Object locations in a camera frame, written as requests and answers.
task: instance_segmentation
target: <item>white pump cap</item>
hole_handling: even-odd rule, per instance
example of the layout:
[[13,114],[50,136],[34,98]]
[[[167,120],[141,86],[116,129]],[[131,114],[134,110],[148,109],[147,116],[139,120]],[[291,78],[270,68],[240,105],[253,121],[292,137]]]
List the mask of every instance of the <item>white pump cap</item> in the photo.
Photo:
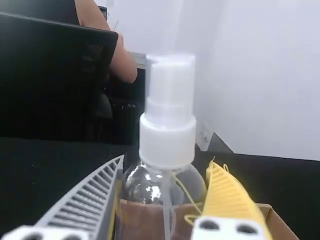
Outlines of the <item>white pump cap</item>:
[[195,62],[195,57],[188,54],[147,56],[139,155],[157,169],[175,170],[194,160]]

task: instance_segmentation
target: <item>black desk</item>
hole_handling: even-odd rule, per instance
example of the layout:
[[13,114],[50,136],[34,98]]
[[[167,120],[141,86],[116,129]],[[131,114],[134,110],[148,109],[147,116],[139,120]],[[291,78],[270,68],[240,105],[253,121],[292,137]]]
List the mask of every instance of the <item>black desk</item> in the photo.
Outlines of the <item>black desk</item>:
[[[33,225],[57,200],[93,170],[136,147],[0,138],[1,232]],[[204,174],[214,154],[196,152]],[[319,239],[320,162],[217,154],[253,200],[269,203],[301,240]]]

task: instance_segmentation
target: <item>black office chair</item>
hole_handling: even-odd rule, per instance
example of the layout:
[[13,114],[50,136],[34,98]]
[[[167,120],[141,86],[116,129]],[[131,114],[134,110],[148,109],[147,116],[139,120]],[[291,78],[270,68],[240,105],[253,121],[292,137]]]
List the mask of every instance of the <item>black office chair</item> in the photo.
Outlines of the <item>black office chair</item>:
[[0,12],[0,136],[91,141],[118,35]]

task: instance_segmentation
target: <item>clear plastic bottle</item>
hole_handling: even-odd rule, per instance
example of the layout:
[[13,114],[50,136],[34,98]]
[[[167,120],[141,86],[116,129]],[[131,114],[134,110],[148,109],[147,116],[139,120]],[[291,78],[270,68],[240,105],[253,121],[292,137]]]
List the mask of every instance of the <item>clear plastic bottle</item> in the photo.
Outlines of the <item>clear plastic bottle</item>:
[[146,108],[140,117],[140,161],[123,175],[117,240],[189,240],[185,215],[198,215],[206,185],[192,166],[196,120],[192,114],[195,58],[149,56]]

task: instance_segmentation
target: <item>cardboard box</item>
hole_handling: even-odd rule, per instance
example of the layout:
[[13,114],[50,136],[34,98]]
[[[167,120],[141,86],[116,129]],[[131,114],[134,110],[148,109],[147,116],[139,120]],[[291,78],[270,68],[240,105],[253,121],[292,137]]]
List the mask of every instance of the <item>cardboard box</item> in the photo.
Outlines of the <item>cardboard box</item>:
[[269,204],[257,204],[265,218],[265,222],[273,237],[273,240],[299,240],[295,233],[281,219]]

